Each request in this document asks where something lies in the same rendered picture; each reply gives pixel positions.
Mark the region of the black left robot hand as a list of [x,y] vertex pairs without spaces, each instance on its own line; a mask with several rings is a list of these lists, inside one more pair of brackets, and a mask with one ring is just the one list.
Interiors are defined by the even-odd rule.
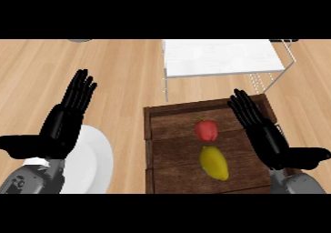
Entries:
[[15,159],[38,157],[63,159],[75,147],[83,125],[83,116],[89,107],[97,83],[78,69],[68,83],[62,101],[46,116],[35,135],[0,136],[0,149]]

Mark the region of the red bell pepper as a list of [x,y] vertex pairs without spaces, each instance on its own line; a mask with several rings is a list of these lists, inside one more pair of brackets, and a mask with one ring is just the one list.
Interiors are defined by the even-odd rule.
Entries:
[[212,120],[205,120],[198,116],[195,123],[195,135],[201,141],[215,141],[218,137],[218,125]]

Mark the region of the white plate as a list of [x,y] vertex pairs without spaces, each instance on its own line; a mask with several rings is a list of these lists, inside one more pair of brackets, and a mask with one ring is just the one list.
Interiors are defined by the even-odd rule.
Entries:
[[105,134],[81,125],[75,147],[65,159],[62,194],[103,194],[112,181],[112,146]]

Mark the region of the yellow mango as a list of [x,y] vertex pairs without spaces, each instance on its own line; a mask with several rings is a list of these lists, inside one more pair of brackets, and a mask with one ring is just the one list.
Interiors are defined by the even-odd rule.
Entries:
[[229,178],[227,160],[215,147],[204,147],[199,155],[199,163],[205,174],[224,181]]

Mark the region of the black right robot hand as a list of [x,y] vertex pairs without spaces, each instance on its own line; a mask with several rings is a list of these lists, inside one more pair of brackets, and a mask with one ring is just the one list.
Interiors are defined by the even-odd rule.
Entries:
[[311,170],[322,161],[331,159],[331,151],[323,147],[289,147],[274,123],[263,115],[243,90],[233,90],[227,106],[245,129],[258,159],[270,169]]

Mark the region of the dark wooden tray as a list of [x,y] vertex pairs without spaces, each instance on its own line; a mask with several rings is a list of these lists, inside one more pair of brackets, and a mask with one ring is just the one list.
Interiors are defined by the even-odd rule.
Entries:
[[143,109],[145,192],[258,194],[301,173],[258,159],[226,99]]

